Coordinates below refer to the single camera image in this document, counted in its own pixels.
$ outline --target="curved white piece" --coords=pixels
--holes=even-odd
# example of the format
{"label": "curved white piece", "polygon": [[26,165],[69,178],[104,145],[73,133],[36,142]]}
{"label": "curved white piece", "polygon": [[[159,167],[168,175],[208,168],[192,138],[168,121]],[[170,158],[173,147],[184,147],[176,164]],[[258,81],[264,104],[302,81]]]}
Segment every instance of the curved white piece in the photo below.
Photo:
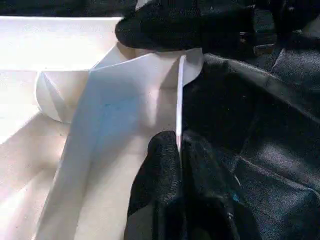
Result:
{"label": "curved white piece", "polygon": [[71,123],[88,75],[87,71],[41,72],[35,86],[41,111],[54,120]]}
{"label": "curved white piece", "polygon": [[117,42],[120,19],[0,16],[0,69],[90,70]]}
{"label": "curved white piece", "polygon": [[[148,53],[123,63],[127,57],[120,57],[90,72],[36,240],[122,239],[130,188],[148,143],[176,129],[184,53]],[[102,62],[110,64],[107,58]]]}
{"label": "curved white piece", "polygon": [[183,88],[185,85],[196,79],[202,70],[203,64],[204,55],[202,48],[195,48],[186,51],[179,60],[175,128],[176,144],[179,153],[181,153],[182,147]]}

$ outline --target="white surface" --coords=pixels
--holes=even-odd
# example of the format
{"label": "white surface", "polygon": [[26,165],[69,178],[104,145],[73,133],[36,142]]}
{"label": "white surface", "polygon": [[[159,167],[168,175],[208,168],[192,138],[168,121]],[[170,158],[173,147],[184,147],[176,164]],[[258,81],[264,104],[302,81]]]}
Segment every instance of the white surface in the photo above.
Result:
{"label": "white surface", "polygon": [[36,230],[68,134],[38,109],[36,72],[0,72],[0,240]]}
{"label": "white surface", "polygon": [[0,16],[0,69],[90,70],[117,42],[120,19]]}
{"label": "white surface", "polygon": [[42,113],[56,121],[71,123],[88,75],[88,71],[41,72],[35,97]]}
{"label": "white surface", "polygon": [[151,53],[90,73],[37,240],[121,237],[148,142],[176,127],[180,55]]}

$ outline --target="white tray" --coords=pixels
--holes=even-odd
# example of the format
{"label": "white tray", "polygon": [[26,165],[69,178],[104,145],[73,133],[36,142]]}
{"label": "white tray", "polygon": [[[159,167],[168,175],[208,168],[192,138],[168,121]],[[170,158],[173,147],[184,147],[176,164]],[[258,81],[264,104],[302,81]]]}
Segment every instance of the white tray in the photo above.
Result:
{"label": "white tray", "polygon": [[4,43],[19,46],[0,44],[8,54],[0,57],[0,79],[15,86],[1,116],[12,123],[1,130],[0,239],[122,239],[148,143],[176,130],[182,84],[203,60],[201,49],[124,47],[113,33],[118,21],[0,17]]}

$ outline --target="black leather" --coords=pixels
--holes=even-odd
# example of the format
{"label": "black leather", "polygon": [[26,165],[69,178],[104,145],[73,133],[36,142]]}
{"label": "black leather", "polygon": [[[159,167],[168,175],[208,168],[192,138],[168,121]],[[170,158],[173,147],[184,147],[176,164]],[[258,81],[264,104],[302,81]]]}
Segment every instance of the black leather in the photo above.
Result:
{"label": "black leather", "polygon": [[[169,204],[179,202],[173,207],[175,218],[180,219],[175,231],[187,232],[177,239],[193,239],[194,235],[200,240],[319,239],[318,42],[314,34],[294,34],[267,56],[265,69],[205,54],[200,75],[183,89],[182,166],[174,134],[170,140],[151,141],[161,150],[155,156],[161,156],[165,164],[170,162],[166,170],[172,174],[166,172],[163,177],[172,179],[178,174],[174,163],[183,173],[178,177],[181,187],[172,181],[174,195],[182,200]],[[166,139],[167,133],[162,134],[156,138]],[[149,173],[159,169],[150,163],[152,155],[149,150]],[[158,174],[146,172],[140,170],[137,179],[161,186],[164,195],[172,196],[172,188],[162,185]],[[135,192],[149,191],[143,181],[132,186],[131,197],[138,202]],[[141,230],[133,223],[145,223],[143,219],[151,213],[163,212],[154,201],[157,191],[150,192],[154,198],[144,201],[147,207],[142,211],[135,208],[138,217],[130,215],[127,229]],[[146,229],[166,239],[168,234],[160,232],[171,231],[165,227],[168,219],[156,219],[147,221]]]}
{"label": "black leather", "polygon": [[207,54],[201,75],[184,88],[185,131],[219,149],[263,240],[319,238],[317,41],[294,37],[274,75]]}

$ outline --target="black glove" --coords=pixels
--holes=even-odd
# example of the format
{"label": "black glove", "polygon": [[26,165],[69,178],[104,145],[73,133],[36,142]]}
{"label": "black glove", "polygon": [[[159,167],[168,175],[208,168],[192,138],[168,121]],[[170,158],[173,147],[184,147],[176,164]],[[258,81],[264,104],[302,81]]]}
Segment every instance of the black glove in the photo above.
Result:
{"label": "black glove", "polygon": [[174,132],[150,141],[132,185],[124,239],[259,240],[241,187],[222,159],[195,133],[183,139],[183,166]]}

